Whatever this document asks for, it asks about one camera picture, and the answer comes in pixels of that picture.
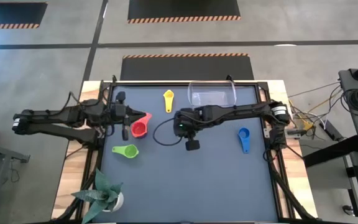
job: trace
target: black floor mat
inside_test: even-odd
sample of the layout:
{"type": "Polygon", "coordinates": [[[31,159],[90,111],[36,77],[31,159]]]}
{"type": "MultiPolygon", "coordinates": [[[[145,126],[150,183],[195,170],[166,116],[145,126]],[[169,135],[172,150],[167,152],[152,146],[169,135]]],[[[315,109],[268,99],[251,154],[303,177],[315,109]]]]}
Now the black floor mat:
{"type": "Polygon", "coordinates": [[[0,29],[38,28],[47,6],[46,2],[0,3],[0,29]]]}
{"type": "Polygon", "coordinates": [[[130,0],[129,23],[241,19],[237,0],[130,0]]]}
{"type": "Polygon", "coordinates": [[[253,80],[248,54],[127,55],[121,80],[253,80]]]}

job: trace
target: green plant leaf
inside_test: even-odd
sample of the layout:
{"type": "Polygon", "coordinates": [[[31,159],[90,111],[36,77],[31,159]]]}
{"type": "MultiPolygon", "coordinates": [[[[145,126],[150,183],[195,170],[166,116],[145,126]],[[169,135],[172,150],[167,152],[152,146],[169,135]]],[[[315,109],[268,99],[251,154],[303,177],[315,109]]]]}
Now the green plant leaf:
{"type": "Polygon", "coordinates": [[[99,212],[101,212],[103,209],[107,208],[108,205],[109,204],[107,202],[104,202],[102,200],[95,201],[84,216],[84,219],[82,219],[82,224],[91,221],[92,218],[99,214],[99,212]]]}
{"type": "Polygon", "coordinates": [[[79,198],[85,202],[90,202],[90,203],[93,203],[95,201],[95,199],[87,196],[86,194],[88,193],[89,190],[82,190],[82,191],[79,191],[79,192],[75,192],[75,193],[72,193],[71,195],[76,197],[76,198],[79,198]]]}
{"type": "Polygon", "coordinates": [[[109,198],[107,199],[107,203],[111,203],[111,202],[113,202],[115,199],[117,199],[118,198],[118,194],[117,193],[115,193],[114,191],[112,191],[112,190],[110,190],[109,191],[109,198]]]}
{"type": "Polygon", "coordinates": [[[106,176],[102,174],[99,169],[96,169],[96,177],[94,178],[96,189],[107,192],[110,190],[110,183],[106,176]]]}
{"type": "Polygon", "coordinates": [[[109,204],[108,209],[110,210],[110,212],[112,212],[112,210],[113,210],[114,206],[116,206],[116,204],[117,204],[117,202],[112,202],[109,204]]]}
{"type": "Polygon", "coordinates": [[[109,197],[109,194],[101,190],[89,190],[88,193],[86,193],[86,196],[96,200],[106,200],[109,197]]]}
{"type": "Polygon", "coordinates": [[[113,190],[113,191],[115,191],[117,194],[120,194],[120,193],[121,193],[122,184],[123,184],[123,183],[121,183],[121,184],[116,184],[116,185],[112,185],[112,186],[110,187],[110,190],[113,190]]]}

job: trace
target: clear plastic container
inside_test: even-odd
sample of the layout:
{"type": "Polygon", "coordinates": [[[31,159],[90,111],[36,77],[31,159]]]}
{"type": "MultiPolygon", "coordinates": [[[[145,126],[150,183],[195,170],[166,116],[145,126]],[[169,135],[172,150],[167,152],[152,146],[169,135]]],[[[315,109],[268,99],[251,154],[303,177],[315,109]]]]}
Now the clear plastic container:
{"type": "Polygon", "coordinates": [[[187,91],[193,106],[218,105],[233,106],[237,96],[232,81],[193,81],[187,91]]]}

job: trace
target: potted plant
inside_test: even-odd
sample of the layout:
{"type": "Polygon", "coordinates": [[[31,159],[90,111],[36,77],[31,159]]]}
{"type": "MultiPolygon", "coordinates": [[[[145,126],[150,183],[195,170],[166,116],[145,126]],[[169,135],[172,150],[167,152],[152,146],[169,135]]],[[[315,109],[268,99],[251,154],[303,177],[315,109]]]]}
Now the potted plant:
{"type": "Polygon", "coordinates": [[[72,193],[72,196],[92,204],[85,214],[82,224],[88,223],[99,212],[115,212],[124,203],[124,196],[121,192],[122,183],[111,185],[106,176],[96,169],[94,184],[96,190],[82,190],[72,193]]]}

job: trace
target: white pot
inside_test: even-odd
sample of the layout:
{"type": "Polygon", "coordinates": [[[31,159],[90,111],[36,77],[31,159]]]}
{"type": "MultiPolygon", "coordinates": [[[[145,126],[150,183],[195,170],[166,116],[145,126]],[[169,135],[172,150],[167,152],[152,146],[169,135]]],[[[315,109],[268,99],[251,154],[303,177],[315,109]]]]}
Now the white pot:
{"type": "Polygon", "coordinates": [[[122,192],[119,193],[118,198],[117,198],[117,203],[114,206],[114,208],[112,208],[112,211],[108,210],[108,209],[104,209],[104,212],[115,212],[117,210],[119,210],[122,207],[122,204],[124,203],[124,195],[122,194],[122,192]]]}

